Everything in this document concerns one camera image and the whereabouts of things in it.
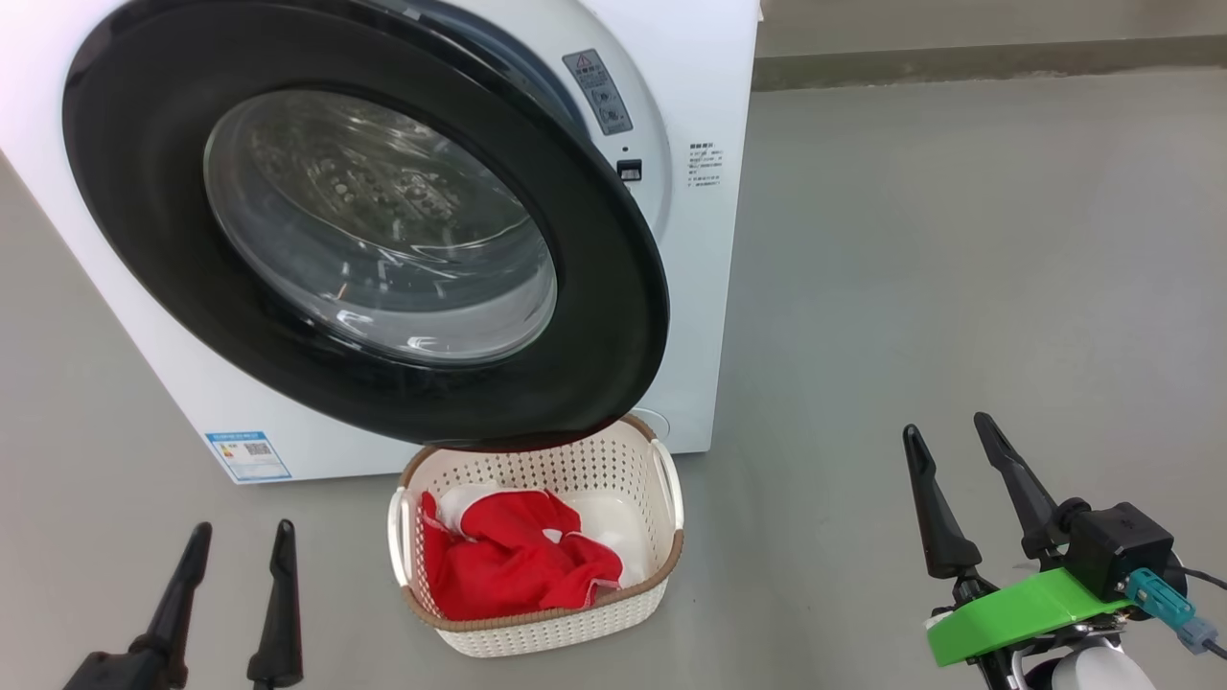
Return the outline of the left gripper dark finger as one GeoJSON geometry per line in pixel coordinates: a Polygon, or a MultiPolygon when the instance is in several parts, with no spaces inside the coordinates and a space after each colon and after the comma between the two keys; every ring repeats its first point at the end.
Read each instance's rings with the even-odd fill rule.
{"type": "Polygon", "coordinates": [[[272,587],[263,634],[248,663],[248,678],[254,689],[292,688],[304,676],[297,541],[292,521],[279,523],[272,539],[270,575],[272,587]]]}
{"type": "Polygon", "coordinates": [[[194,598],[198,586],[202,584],[205,577],[211,540],[212,525],[209,521],[198,523],[188,538],[148,629],[128,646],[133,654],[153,651],[167,662],[184,662],[194,598]]]}

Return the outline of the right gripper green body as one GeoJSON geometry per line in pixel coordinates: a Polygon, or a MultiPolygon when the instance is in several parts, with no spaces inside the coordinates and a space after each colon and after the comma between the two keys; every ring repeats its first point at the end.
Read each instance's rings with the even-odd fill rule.
{"type": "Polygon", "coordinates": [[[1131,604],[1121,597],[1099,599],[1066,568],[1052,568],[929,622],[926,641],[937,667],[946,667],[1131,604]]]}

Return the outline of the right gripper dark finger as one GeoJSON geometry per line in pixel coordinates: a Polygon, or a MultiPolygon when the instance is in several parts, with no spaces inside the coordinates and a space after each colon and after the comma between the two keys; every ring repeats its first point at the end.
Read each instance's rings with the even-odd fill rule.
{"type": "Polygon", "coordinates": [[[982,564],[982,551],[964,537],[937,484],[937,463],[920,428],[907,425],[902,441],[923,544],[926,572],[937,580],[971,577],[982,564]]]}
{"type": "Polygon", "coordinates": [[[1011,501],[1022,533],[1025,533],[1021,546],[1026,557],[1052,561],[1059,545],[1049,533],[1052,516],[1056,510],[1052,494],[1048,494],[1034,471],[1029,470],[1029,464],[1007,440],[991,415],[975,413],[974,426],[979,441],[982,441],[987,462],[1007,485],[1009,501],[1011,501]]]}

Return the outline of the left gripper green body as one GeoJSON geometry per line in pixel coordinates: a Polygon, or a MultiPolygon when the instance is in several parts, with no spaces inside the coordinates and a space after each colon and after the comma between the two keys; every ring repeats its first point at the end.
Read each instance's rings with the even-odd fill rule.
{"type": "Polygon", "coordinates": [[[87,654],[63,690],[182,690],[172,683],[171,663],[153,649],[135,654],[87,654]]]}

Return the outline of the red and white garment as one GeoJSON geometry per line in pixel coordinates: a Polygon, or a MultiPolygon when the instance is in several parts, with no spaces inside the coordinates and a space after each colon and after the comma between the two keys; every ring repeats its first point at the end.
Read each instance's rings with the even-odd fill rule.
{"type": "Polygon", "coordinates": [[[591,607],[640,575],[544,489],[460,485],[420,496],[425,581],[440,616],[475,621],[591,607]]]}

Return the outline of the grey washing machine door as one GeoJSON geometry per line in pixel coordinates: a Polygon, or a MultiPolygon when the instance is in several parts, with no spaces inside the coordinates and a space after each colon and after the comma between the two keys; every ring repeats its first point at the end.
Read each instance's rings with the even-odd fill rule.
{"type": "Polygon", "coordinates": [[[367,0],[130,0],[74,56],[67,160],[128,271],[253,379],[390,438],[542,449],[639,401],[663,363],[669,289],[647,219],[590,135],[496,66],[367,0]],[[387,106],[494,172],[555,263],[544,333],[494,361],[417,363],[341,339],[265,284],[220,230],[202,150],[233,106],[283,90],[387,106]]]}

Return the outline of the cream laundry basket brown rim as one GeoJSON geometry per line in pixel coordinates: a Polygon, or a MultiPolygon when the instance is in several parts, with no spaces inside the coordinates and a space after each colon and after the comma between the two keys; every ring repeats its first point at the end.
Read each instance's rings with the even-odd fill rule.
{"type": "Polygon", "coordinates": [[[666,446],[640,435],[628,416],[591,437],[540,451],[427,447],[407,464],[390,501],[387,546],[407,605],[460,654],[535,654],[622,632],[656,611],[683,550],[683,495],[666,446]],[[425,581],[420,496],[469,484],[552,491],[579,512],[587,530],[600,539],[618,537],[618,552],[636,560],[640,575],[583,609],[475,621],[442,618],[425,581]]]}

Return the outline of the white front-load washing machine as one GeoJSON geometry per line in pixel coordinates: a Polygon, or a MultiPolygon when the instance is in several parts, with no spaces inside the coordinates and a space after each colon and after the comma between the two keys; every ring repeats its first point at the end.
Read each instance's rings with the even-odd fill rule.
{"type": "MultiPolygon", "coordinates": [[[[0,152],[202,443],[206,433],[263,431],[290,481],[399,471],[413,451],[434,444],[315,413],[220,359],[128,271],[83,204],[67,160],[64,92],[83,41],[128,1],[0,0],[0,152]]],[[[656,411],[671,426],[674,449],[708,449],[761,0],[445,1],[488,18],[546,61],[615,172],[617,160],[643,162],[643,179],[625,184],[656,239],[669,331],[656,378],[625,415],[656,411]],[[588,49],[609,66],[632,131],[602,135],[564,68],[566,54],[588,49]]]]}

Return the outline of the blue energy label sticker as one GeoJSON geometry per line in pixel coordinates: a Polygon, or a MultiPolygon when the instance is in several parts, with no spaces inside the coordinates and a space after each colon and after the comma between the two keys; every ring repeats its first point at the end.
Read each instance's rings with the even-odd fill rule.
{"type": "Polygon", "coordinates": [[[220,465],[237,484],[290,481],[290,468],[272,449],[263,431],[206,433],[202,436],[220,465]]]}

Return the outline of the grey warning label sticker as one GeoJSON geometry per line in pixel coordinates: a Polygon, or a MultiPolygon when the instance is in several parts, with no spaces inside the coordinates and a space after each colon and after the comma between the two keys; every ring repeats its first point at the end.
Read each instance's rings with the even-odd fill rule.
{"type": "Polygon", "coordinates": [[[618,87],[614,83],[614,76],[595,49],[566,54],[562,61],[587,98],[602,135],[633,130],[633,122],[618,87]]]}

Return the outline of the grey wall baseboard strip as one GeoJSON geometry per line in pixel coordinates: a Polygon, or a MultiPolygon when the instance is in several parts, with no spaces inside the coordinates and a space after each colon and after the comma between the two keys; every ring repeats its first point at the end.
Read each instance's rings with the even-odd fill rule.
{"type": "Polygon", "coordinates": [[[760,56],[751,88],[771,93],[1198,69],[1227,70],[1227,34],[760,56]]]}

